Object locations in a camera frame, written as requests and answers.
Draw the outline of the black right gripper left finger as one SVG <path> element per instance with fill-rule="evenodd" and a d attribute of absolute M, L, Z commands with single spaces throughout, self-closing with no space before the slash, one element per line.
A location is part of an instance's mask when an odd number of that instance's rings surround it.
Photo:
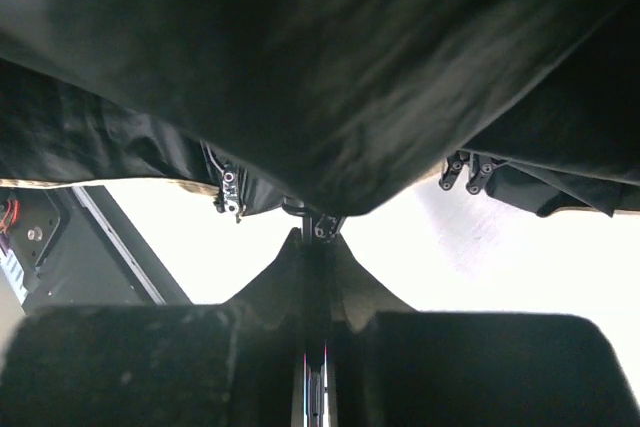
<path fill-rule="evenodd" d="M 219 305 L 39 310 L 1 354 L 5 426 L 299 426 L 301 239 Z"/>

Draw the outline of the beige folding umbrella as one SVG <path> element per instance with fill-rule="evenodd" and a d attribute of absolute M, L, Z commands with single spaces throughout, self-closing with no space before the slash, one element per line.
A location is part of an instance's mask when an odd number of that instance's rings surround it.
<path fill-rule="evenodd" d="M 639 0 L 1 0 L 1 181 L 214 187 L 303 219 L 303 406 L 332 422 L 335 245 L 438 162 L 639 209 Z"/>

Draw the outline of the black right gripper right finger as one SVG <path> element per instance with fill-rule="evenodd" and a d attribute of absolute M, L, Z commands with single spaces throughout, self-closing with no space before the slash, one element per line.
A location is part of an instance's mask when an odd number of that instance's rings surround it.
<path fill-rule="evenodd" d="M 572 315 L 419 312 L 335 245 L 328 350 L 342 426 L 635 426 L 601 330 Z"/>

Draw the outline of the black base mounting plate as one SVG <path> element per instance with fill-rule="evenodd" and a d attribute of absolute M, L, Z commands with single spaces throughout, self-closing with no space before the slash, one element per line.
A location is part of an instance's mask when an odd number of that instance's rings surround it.
<path fill-rule="evenodd" d="M 3 188 L 1 252 L 9 250 L 24 270 L 25 313 L 190 302 L 103 187 Z"/>

